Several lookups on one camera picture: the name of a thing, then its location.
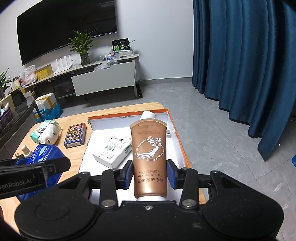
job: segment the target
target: wall-mounted black television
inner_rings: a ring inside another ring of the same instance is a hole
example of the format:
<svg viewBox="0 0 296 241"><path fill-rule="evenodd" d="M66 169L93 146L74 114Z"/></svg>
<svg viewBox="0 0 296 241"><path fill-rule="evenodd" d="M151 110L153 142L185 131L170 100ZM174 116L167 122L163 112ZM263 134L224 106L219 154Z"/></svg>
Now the wall-mounted black television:
<svg viewBox="0 0 296 241"><path fill-rule="evenodd" d="M69 44L73 30L117 32L114 0L43 0L17 17L22 64Z"/></svg>

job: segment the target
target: potted plant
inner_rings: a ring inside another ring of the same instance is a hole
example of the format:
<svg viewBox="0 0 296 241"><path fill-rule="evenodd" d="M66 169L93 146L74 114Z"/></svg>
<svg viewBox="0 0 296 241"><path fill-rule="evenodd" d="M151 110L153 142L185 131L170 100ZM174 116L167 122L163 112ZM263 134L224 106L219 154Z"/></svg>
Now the potted plant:
<svg viewBox="0 0 296 241"><path fill-rule="evenodd" d="M70 39L69 45L71 45L70 48L72 48L72 52L78 52L81 57L81 65L87 65L90 64L91 61L89 59L89 55L87 51L92 47L91 43L94 41L91 39L91 33L88 33L86 30L83 31L83 33L80 33L78 31L73 31L77 34L77 36L73 39Z"/></svg>
<svg viewBox="0 0 296 241"><path fill-rule="evenodd" d="M6 80L6 73L8 69L0 74L0 100L2 100L5 97L5 90L9 88L9 85L6 85L7 83L11 82L11 80Z"/></svg>

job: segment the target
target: blue curtain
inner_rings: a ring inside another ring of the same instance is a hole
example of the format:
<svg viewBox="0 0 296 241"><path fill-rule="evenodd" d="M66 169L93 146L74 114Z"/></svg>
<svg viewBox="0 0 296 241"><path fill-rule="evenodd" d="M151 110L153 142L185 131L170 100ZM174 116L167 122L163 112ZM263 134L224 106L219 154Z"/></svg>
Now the blue curtain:
<svg viewBox="0 0 296 241"><path fill-rule="evenodd" d="M296 100L296 12L282 0L193 0L193 86L270 156Z"/></svg>

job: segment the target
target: hand cream tube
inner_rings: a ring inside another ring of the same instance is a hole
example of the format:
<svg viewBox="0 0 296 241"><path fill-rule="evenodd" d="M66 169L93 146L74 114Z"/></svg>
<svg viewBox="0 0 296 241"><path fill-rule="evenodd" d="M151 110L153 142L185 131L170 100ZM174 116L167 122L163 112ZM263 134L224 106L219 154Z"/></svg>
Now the hand cream tube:
<svg viewBox="0 0 296 241"><path fill-rule="evenodd" d="M152 118L131 124L134 193L138 201L162 201L168 195L166 129L165 122Z"/></svg>

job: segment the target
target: wooden table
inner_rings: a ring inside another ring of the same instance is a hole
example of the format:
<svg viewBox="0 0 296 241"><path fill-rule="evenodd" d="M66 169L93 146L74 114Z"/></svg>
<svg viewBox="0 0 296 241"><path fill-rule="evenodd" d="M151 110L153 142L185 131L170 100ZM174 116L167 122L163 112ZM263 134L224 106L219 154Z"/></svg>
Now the wooden table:
<svg viewBox="0 0 296 241"><path fill-rule="evenodd" d="M132 111L156 110L156 109L163 109L163 105L157 102L152 102L152 103L145 103L145 104L116 107L116 108L106 109L106 110L97 110L97 111L87 112L83 114L59 118L58 122L62 127L63 131L55 144L60 148L60 150L65 154L65 156L68 157L71 161L70 170L62 174L60 178L60 182L76 175L79 171L79 167L81 165L82 158L84 156L84 152L87 147L87 143L92 133L91 126L90 124L87 123L89 116L116 114L116 113L132 112ZM83 122L87 125L85 144L82 146L66 149L64 146L64 140L66 137L68 127L71 125L75 125ZM18 149L16 150L16 153L17 152L22 153L21 147L23 145L26 145L32 151L36 148L37 144L31 140L30 133L32 133L32 131L35 130L38 125L39 124L34 125L31 128L31 130L27 133L27 135L19 145ZM199 199L201 204L206 202L201 189L199 189ZM17 232L18 232L18 228L15 224L14 212L19 204L20 202L16 197L0 200L0 206L2 207L3 213L4 213L4 220Z"/></svg>

